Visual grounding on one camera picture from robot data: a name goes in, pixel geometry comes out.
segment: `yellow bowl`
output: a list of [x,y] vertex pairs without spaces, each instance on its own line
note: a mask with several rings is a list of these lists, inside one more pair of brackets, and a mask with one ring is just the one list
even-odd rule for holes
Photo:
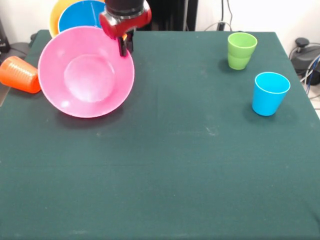
[[50,26],[49,31],[51,37],[55,37],[59,34],[58,24],[61,14],[72,4],[85,0],[58,0],[54,5],[50,14]]

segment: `blue cup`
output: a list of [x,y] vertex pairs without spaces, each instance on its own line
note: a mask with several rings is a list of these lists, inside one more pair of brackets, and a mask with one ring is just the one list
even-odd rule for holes
[[262,72],[255,77],[252,109],[261,116],[276,113],[290,89],[289,80],[275,72]]
[[102,28],[99,14],[105,10],[105,6],[104,2],[97,0],[83,0],[70,5],[60,16],[59,33],[79,26]]

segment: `pink bowl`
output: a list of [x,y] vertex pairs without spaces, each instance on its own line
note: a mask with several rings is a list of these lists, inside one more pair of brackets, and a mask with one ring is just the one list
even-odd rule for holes
[[49,102],[79,118],[108,114],[128,97],[135,78],[131,55],[119,55],[118,41],[102,29],[79,26],[63,31],[44,48],[38,77]]

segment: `cable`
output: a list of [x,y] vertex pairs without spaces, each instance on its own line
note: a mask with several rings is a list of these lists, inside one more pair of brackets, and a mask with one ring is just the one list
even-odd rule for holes
[[232,18],[234,17],[233,14],[232,14],[232,11],[230,9],[230,4],[229,4],[229,0],[226,0],[226,3],[228,4],[228,9],[229,9],[229,12],[230,12],[230,15],[231,15],[231,18],[230,18],[230,26],[232,24]]
[[225,10],[224,10],[224,0],[221,0],[221,21],[224,20],[224,13],[225,13]]
[[310,63],[310,65],[307,67],[306,72],[305,72],[305,76],[304,76],[304,89],[307,91],[307,78],[308,78],[308,73],[310,68],[314,65],[314,63],[316,62],[315,66],[318,65],[319,63],[319,58],[320,58],[320,54],[318,56],[316,56],[316,58]]
[[[309,73],[308,73],[308,76],[307,78],[313,73],[313,70],[311,70]],[[303,78],[300,79],[300,83],[302,83],[303,81],[306,80],[306,77],[304,76]]]
[[315,71],[315,68],[316,66],[318,65],[318,62],[319,62],[319,58],[313,63],[313,66],[312,66],[312,73],[311,73],[311,76],[309,78],[309,82],[308,82],[308,87],[307,87],[307,91],[306,91],[306,94],[309,95],[309,92],[310,92],[310,87],[311,87],[311,79],[314,75],[314,71]]
[[291,60],[292,54],[295,53],[297,51],[299,47],[296,46],[294,49],[291,50],[290,54],[289,54],[289,59]]
[[[318,42],[310,42],[310,43],[308,44],[308,46],[309,46],[309,45],[318,45],[318,46],[320,46],[320,43],[318,43]],[[291,52],[290,52],[290,54],[289,54],[289,59],[290,59],[290,60],[291,60],[292,54],[295,53],[298,48],[299,48],[299,47],[296,46],[294,49],[291,50]]]
[[230,25],[229,23],[227,23],[226,21],[217,21],[217,22],[212,23],[211,25],[209,25],[209,26],[204,30],[204,32],[206,32],[209,28],[211,28],[211,27],[213,27],[214,25],[219,24],[219,23],[225,23],[225,24],[227,24],[227,25],[230,27],[230,31],[232,31],[231,25]]
[[309,97],[310,100],[312,99],[316,99],[316,98],[319,98],[320,97],[320,94],[316,95],[316,96],[313,96],[313,97]]
[[24,54],[24,55],[28,55],[28,54],[26,54],[25,52],[23,52],[23,51],[21,51],[21,50],[19,50],[19,49],[16,49],[16,48],[14,48],[14,47],[10,47],[10,49],[12,49],[12,50],[15,50],[15,51],[17,51],[17,52],[19,52],[19,53],[22,53],[22,54]]

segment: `blue bowl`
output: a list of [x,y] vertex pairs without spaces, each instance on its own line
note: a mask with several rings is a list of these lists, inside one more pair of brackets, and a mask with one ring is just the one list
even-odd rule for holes
[[99,14],[104,10],[105,4],[96,0],[82,0],[70,5],[60,16],[59,33],[79,26],[102,28],[99,22]]

